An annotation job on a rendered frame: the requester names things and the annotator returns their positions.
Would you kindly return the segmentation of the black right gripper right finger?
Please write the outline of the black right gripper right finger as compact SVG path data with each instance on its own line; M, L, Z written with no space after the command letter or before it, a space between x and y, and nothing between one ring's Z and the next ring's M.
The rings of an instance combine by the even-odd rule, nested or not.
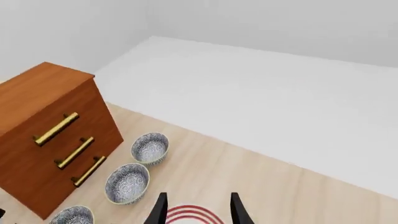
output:
M236 192L231 193L230 212L233 224L254 224Z

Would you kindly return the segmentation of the wooden cabinet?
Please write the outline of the wooden cabinet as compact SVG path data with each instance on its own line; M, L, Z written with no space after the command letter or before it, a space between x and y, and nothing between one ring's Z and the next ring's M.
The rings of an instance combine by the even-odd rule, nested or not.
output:
M0 83L0 188L42 219L122 142L92 74L44 62Z

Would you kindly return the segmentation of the white plate with red rings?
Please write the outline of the white plate with red rings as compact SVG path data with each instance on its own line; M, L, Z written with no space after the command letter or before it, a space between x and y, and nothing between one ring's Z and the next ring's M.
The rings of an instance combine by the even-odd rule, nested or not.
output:
M226 224L211 210L198 205L168 208L165 224Z

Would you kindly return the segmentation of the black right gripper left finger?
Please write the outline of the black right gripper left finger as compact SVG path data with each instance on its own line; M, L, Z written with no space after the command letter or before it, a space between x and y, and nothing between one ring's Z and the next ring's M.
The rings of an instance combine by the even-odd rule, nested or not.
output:
M159 197L144 224L165 224L167 219L167 210L167 193L162 192L159 194Z

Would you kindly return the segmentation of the blue patterned bowl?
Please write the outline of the blue patterned bowl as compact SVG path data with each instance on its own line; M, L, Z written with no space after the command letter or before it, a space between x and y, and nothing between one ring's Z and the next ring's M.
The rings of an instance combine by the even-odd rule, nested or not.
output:
M130 205L142 199L150 183L148 169L138 163L124 164L109 175L104 191L115 205Z
M95 219L88 207L76 205L58 212L49 224L95 224Z
M131 156L144 166L156 166L165 160L169 150L169 139L162 133L147 133L134 141Z

